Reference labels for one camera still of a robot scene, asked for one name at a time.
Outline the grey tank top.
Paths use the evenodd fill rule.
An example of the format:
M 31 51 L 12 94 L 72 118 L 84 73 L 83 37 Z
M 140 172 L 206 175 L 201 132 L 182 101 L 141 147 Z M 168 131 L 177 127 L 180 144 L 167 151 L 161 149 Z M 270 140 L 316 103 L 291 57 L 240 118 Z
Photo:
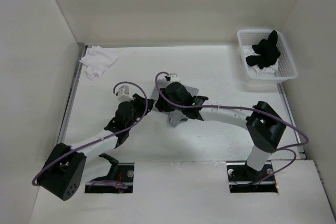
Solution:
M 186 86 L 186 89 L 192 96 L 198 95 L 199 93 L 198 88 Z M 154 87 L 150 99 L 154 100 L 155 102 L 158 101 L 159 92 L 156 87 Z M 177 127 L 179 124 L 188 121 L 188 118 L 181 111 L 164 112 L 164 114 L 167 115 L 167 122 L 171 127 Z

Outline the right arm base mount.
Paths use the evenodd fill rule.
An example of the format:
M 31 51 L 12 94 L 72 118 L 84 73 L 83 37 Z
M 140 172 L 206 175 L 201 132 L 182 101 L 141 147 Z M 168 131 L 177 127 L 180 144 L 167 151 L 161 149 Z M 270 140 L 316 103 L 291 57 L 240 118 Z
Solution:
M 273 172 L 271 162 L 267 162 L 261 171 L 256 171 L 245 163 L 227 163 L 229 191 L 231 193 L 277 193 L 278 187 L 275 177 L 269 177 Z

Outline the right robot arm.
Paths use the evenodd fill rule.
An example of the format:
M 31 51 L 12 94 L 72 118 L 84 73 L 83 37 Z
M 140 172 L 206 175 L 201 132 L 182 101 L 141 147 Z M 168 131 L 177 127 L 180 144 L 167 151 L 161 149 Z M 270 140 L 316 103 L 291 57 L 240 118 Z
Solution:
M 243 168 L 244 175 L 254 180 L 262 174 L 286 129 L 282 118 L 267 102 L 259 101 L 245 112 L 242 107 L 225 109 L 219 103 L 211 103 L 208 97 L 191 95 L 180 82 L 156 81 L 155 86 L 159 93 L 155 107 L 160 112 L 178 111 L 187 119 L 221 122 L 247 130 L 254 145 Z

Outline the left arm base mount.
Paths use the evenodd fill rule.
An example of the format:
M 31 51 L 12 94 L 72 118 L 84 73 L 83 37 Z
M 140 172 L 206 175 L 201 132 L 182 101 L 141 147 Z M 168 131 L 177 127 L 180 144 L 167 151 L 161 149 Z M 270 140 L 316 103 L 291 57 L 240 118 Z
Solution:
M 86 182 L 85 194 L 131 194 L 134 170 L 134 163 L 113 165 L 107 175 Z

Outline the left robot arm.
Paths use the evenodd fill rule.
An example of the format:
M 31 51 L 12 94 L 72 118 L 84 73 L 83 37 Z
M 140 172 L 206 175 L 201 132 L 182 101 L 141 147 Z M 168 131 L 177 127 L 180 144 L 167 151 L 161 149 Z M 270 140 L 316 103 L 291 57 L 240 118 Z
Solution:
M 134 94 L 131 100 L 118 105 L 114 117 L 96 136 L 78 144 L 57 144 L 51 151 L 42 170 L 33 180 L 63 201 L 70 199 L 81 182 L 90 187 L 111 186 L 126 190 L 118 175 L 119 162 L 108 155 L 108 151 L 121 146 L 130 135 L 131 129 L 151 112 L 155 101 Z M 100 171 L 88 171 L 88 165 L 97 157 L 108 161 Z

